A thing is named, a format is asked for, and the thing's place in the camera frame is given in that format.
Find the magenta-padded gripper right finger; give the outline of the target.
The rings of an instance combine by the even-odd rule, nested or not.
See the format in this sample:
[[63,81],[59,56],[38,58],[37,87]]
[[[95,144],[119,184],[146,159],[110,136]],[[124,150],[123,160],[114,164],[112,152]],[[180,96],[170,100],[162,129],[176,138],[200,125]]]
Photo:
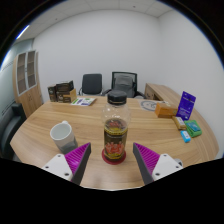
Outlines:
[[133,144],[133,154],[145,185],[183,168],[180,160],[173,159],[168,154],[158,154],[138,143]]

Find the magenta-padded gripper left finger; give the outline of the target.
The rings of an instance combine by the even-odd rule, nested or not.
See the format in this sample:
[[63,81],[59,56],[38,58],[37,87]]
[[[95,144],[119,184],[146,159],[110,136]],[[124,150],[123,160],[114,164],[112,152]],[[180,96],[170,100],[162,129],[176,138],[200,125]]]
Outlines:
[[67,154],[57,154],[42,169],[79,185],[91,154],[91,144],[84,144]]

